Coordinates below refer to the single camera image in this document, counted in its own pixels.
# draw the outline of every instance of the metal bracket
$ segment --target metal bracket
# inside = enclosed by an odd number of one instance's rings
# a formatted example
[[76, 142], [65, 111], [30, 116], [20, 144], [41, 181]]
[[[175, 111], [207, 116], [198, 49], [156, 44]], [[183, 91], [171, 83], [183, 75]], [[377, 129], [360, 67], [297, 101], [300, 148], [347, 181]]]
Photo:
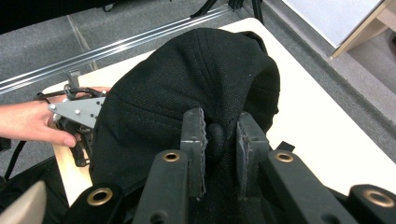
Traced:
[[188, 169], [188, 157], [180, 150], [157, 154], [133, 223], [187, 223]]
[[79, 70], [72, 70], [67, 73], [64, 73], [64, 75], [67, 77], [67, 80], [69, 81], [69, 85], [71, 88], [79, 87], [78, 77], [81, 76]]
[[373, 185], [353, 186], [346, 209], [359, 223], [390, 224], [396, 220], [396, 195]]
[[86, 127], [93, 128], [105, 97], [50, 104], [49, 110]]
[[180, 150], [189, 157], [189, 194], [201, 197], [205, 192], [205, 149], [207, 145], [204, 111], [194, 108], [183, 115]]
[[100, 183], [85, 189], [68, 209], [63, 224], [124, 223], [127, 206], [121, 187]]
[[[259, 172], [262, 194], [281, 201], [290, 223], [358, 223], [297, 155], [272, 151], [260, 162]], [[266, 191], [269, 184], [271, 192]]]
[[269, 142], [253, 117], [243, 112], [236, 127], [236, 172], [241, 197], [259, 197], [259, 161], [265, 161]]

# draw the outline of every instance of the mounting hole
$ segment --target mounting hole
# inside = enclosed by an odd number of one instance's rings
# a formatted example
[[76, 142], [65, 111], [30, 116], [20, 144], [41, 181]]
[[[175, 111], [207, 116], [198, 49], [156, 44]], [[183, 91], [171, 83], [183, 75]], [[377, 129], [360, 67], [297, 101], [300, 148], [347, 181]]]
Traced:
[[375, 189], [365, 189], [363, 196], [371, 203], [381, 207], [393, 207], [395, 205], [395, 202], [388, 195]]
[[165, 211], [158, 211], [151, 215], [149, 222], [151, 224], [163, 224], [168, 219], [168, 214]]
[[283, 162], [291, 162], [293, 161], [293, 157], [289, 154], [279, 152], [276, 154], [276, 159]]
[[340, 220], [335, 215], [332, 215], [332, 214], [326, 213], [326, 214], [321, 215], [320, 218], [327, 224], [339, 224], [340, 223]]
[[88, 195], [87, 203], [92, 206], [99, 206], [107, 203], [113, 197], [113, 191], [109, 188], [96, 189]]
[[163, 155], [163, 159], [165, 161], [178, 161], [180, 156], [177, 153], [171, 152], [171, 153], [166, 153]]

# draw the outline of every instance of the black mesh fabric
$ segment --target black mesh fabric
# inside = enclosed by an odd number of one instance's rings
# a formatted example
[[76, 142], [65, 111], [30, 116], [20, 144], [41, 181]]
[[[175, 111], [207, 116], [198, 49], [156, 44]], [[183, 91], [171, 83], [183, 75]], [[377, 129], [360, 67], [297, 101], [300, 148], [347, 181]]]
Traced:
[[139, 187], [157, 153], [178, 149], [183, 113], [204, 110], [206, 195], [191, 199], [190, 223], [240, 223], [235, 135], [242, 111], [266, 132], [277, 112], [276, 63], [253, 33], [196, 29], [153, 52], [117, 82], [94, 129], [92, 182], [128, 193]]

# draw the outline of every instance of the gray floor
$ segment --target gray floor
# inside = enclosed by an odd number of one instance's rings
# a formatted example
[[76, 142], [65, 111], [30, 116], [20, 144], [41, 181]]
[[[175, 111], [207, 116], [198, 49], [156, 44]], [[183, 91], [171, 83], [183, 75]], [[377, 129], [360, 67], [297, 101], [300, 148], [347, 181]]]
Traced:
[[[116, 4], [108, 13], [93, 8], [0, 35], [0, 80], [187, 18], [204, 2], [134, 0]], [[227, 2], [219, 0], [214, 7]], [[249, 1], [246, 1], [245, 9], [251, 12]], [[395, 49], [389, 44], [393, 33], [387, 31], [349, 53], [331, 59], [329, 56], [334, 49], [281, 1], [264, 1], [262, 9], [267, 29], [373, 141], [396, 161], [396, 108], [393, 110], [396, 106], [396, 76], [392, 73], [395, 71], [396, 56]], [[241, 20], [241, 14], [243, 13], [227, 13], [199, 26], [217, 28]], [[120, 62], [156, 49], [166, 40], [185, 31], [152, 40], [79, 69], [86, 73]], [[32, 99], [38, 91], [61, 80], [65, 78], [50, 77], [1, 94], [0, 100], [2, 104], [24, 102]], [[1, 153], [0, 175], [5, 173], [11, 154], [12, 150]], [[53, 152], [50, 144], [28, 143], [13, 174], [51, 155]]]

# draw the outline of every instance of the human hand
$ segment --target human hand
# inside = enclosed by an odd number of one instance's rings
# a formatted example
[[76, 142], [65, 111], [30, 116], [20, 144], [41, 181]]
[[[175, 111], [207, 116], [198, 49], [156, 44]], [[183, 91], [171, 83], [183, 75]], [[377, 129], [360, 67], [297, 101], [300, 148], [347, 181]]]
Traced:
[[[109, 91], [110, 88], [95, 88]], [[64, 96], [49, 98], [58, 103]], [[44, 101], [33, 101], [16, 105], [0, 105], [0, 136], [24, 141], [45, 141], [52, 144], [74, 147], [76, 138], [70, 133], [49, 127], [53, 113]]]

